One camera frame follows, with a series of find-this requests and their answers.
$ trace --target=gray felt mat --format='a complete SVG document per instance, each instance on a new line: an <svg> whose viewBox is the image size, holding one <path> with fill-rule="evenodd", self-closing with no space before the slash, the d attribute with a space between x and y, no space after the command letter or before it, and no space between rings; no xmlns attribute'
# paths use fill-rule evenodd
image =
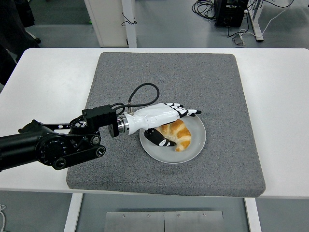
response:
<svg viewBox="0 0 309 232"><path fill-rule="evenodd" d="M140 84L160 89L159 102L199 109L207 139L189 162L165 164L142 148L139 133L111 138L101 128L106 154L69 168L74 189L197 196L258 197L265 182L236 59L231 54L102 53L86 108L127 103ZM132 103L155 98L143 87Z"/></svg>

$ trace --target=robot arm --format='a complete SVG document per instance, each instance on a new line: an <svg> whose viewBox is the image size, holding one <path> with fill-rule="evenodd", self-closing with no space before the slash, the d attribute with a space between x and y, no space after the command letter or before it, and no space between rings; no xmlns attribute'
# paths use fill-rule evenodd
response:
<svg viewBox="0 0 309 232"><path fill-rule="evenodd" d="M18 132L20 134L0 138L0 172L26 163L39 161L52 166L56 170L71 167L89 160L102 157L105 147L100 144L99 128L108 126L112 137L120 133L133 134L143 128L147 130L145 137L156 145L175 145L173 141L163 144L165 139L162 134L154 129L163 124L176 121L184 116L200 114L198 110L187 110L176 103L159 103L132 112L131 107L145 106L154 101L142 104L105 105L93 109L82 110L82 115L72 120L70 124L43 124L36 120L27 124ZM124 108L129 107L129 112L124 113ZM54 130L70 129L69 134L56 133Z"/></svg>

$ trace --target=plate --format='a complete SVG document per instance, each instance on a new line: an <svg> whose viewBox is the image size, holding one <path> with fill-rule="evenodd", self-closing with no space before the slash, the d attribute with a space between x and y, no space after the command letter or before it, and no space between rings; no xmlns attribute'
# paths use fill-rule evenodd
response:
<svg viewBox="0 0 309 232"><path fill-rule="evenodd" d="M181 120L191 132L191 143L188 148L185 151L176 152L175 146L157 146L146 139L145 130L140 129L140 142L148 155L163 163L177 164L187 162L201 152L206 141L206 130L203 122L197 116L186 116L182 117Z"/></svg>

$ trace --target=pastry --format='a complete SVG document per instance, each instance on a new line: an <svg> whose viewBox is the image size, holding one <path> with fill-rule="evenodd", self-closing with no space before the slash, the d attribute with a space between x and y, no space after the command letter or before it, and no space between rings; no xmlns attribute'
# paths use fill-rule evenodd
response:
<svg viewBox="0 0 309 232"><path fill-rule="evenodd" d="M184 151L191 143L191 133L180 119L156 128L165 138L175 142L175 151Z"/></svg>

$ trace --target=gray floor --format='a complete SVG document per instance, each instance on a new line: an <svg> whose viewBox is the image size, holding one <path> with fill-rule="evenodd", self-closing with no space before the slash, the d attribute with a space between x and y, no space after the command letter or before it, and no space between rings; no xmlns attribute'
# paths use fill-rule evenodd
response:
<svg viewBox="0 0 309 232"><path fill-rule="evenodd" d="M216 28L191 11L195 0L136 0L138 47L235 47L227 37L226 28ZM99 47L83 0L32 0L31 8L36 25L28 31L40 37L41 47ZM282 9L264 3L259 23L263 30L270 19ZM241 28L247 28L244 20ZM246 47L309 48L309 7L307 0L295 0L292 6L273 20L258 43L251 35L243 35ZM234 205L237 214L231 228L248 231L244 209L236 199L215 204L208 198L170 196L106 196L84 197L77 231L103 231L107 210L196 210L219 209ZM0 204L7 205L7 230L61 231L66 219L70 194L0 191ZM263 232L308 231L308 200L257 199Z"/></svg>
<svg viewBox="0 0 309 232"><path fill-rule="evenodd" d="M6 206L2 211L5 231L63 231L71 196L71 193L0 191L0 204Z"/></svg>
<svg viewBox="0 0 309 232"><path fill-rule="evenodd" d="M138 47L236 47L226 28L216 28L214 22L192 12L194 2L136 0ZM99 47L83 0L32 0L30 5L36 25L27 30L41 38L41 47ZM265 2L259 20L261 30L282 10ZM243 38L246 47L309 48L308 25L308 1L295 0L270 23L263 42L256 42L250 34ZM240 28L247 28L246 20ZM238 30L231 29L230 34Z"/></svg>

